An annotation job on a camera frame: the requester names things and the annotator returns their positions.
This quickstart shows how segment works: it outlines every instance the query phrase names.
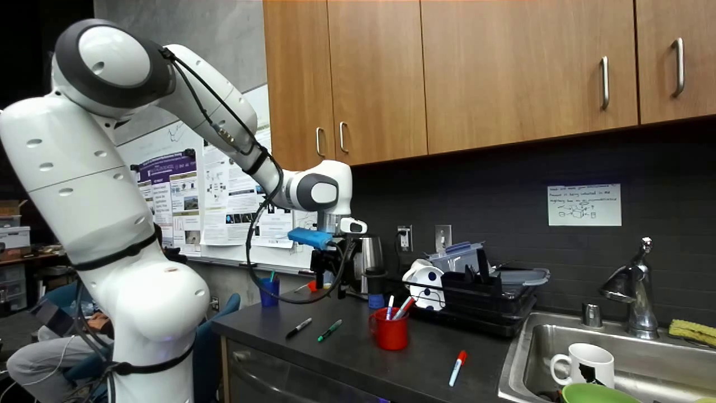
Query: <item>cabinet door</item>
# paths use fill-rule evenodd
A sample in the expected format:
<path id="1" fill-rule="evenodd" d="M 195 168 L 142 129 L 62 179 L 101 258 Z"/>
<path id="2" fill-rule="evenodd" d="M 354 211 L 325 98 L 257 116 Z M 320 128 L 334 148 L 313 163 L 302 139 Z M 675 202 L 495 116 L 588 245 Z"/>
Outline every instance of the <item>cabinet door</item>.
<path id="1" fill-rule="evenodd" d="M 331 0 L 339 154 L 373 163 L 428 151 L 419 0 Z"/>
<path id="2" fill-rule="evenodd" d="M 631 0 L 423 0 L 423 29 L 432 154 L 637 122 Z"/>
<path id="3" fill-rule="evenodd" d="M 305 170 L 334 157 L 327 3 L 264 0 L 272 151 Z"/>
<path id="4" fill-rule="evenodd" d="M 716 3 L 637 0 L 642 122 L 716 113 Z"/>

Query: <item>person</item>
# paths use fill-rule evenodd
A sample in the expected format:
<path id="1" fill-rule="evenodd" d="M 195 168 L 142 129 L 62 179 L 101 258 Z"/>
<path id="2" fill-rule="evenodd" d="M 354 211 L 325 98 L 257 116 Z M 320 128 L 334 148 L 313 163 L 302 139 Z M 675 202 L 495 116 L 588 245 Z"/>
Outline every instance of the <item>person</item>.
<path id="1" fill-rule="evenodd" d="M 113 344 L 113 323 L 106 313 L 93 313 L 85 326 L 85 332 L 95 332 L 104 344 Z M 96 350 L 87 344 L 87 337 L 95 343 L 93 336 L 84 337 L 79 332 L 59 336 L 42 325 L 37 337 L 37 343 L 9 356 L 8 374 L 40 403 L 87 401 L 87 397 L 77 397 L 77 388 L 66 372 L 96 354 Z"/>

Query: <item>gray wall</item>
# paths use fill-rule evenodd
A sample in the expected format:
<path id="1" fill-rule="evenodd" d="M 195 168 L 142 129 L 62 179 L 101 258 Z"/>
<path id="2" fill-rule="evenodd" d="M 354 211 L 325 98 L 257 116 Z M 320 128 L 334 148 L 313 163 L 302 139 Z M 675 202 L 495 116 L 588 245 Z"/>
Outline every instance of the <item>gray wall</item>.
<path id="1" fill-rule="evenodd" d="M 266 82 L 261 0 L 96 0 L 95 9 L 157 42 L 198 50 L 240 90 Z M 611 317 L 624 315 L 624 306 L 603 300 L 598 286 L 652 234 L 661 319 L 716 325 L 715 129 L 716 119 L 700 119 L 357 168 L 357 215 L 383 234 L 391 267 L 398 267 L 396 224 L 414 224 L 420 256 L 432 250 L 435 224 L 452 222 L 454 240 L 486 241 L 495 262 L 550 268 L 539 306 L 577 310 L 580 303 L 596 300 Z M 555 181 L 621 181 L 624 226 L 548 229 L 543 186 Z M 198 268 L 218 297 L 240 290 L 256 303 L 247 272 Z"/>

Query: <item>sink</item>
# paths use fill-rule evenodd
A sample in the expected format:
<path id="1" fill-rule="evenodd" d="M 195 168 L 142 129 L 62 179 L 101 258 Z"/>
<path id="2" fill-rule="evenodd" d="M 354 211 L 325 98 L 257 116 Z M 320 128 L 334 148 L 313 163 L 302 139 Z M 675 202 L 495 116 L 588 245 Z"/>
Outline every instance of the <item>sink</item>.
<path id="1" fill-rule="evenodd" d="M 587 326 L 577 315 L 532 310 L 513 339 L 500 376 L 505 401 L 558 401 L 550 359 L 571 343 L 590 343 L 615 356 L 615 389 L 642 403 L 716 398 L 716 350 L 661 332 L 659 339 L 630 336 L 622 325 Z"/>

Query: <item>black countertop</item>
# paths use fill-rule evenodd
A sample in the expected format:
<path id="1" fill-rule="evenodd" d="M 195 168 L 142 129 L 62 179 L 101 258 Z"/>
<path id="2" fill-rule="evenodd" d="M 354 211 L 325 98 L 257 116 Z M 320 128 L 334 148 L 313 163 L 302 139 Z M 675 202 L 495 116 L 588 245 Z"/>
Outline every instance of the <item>black countertop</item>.
<path id="1" fill-rule="evenodd" d="M 305 317 L 312 326 L 286 339 Z M 343 317 L 325 343 L 315 336 Z M 409 319 L 409 346 L 383 351 L 371 339 L 370 309 L 354 297 L 325 297 L 315 304 L 260 304 L 216 319 L 216 332 L 240 344 L 280 356 L 320 376 L 336 378 L 395 403 L 482 401 L 498 403 L 500 372 L 509 339 L 451 329 L 436 323 Z M 448 388 L 458 350 L 468 351 L 454 388 Z"/>

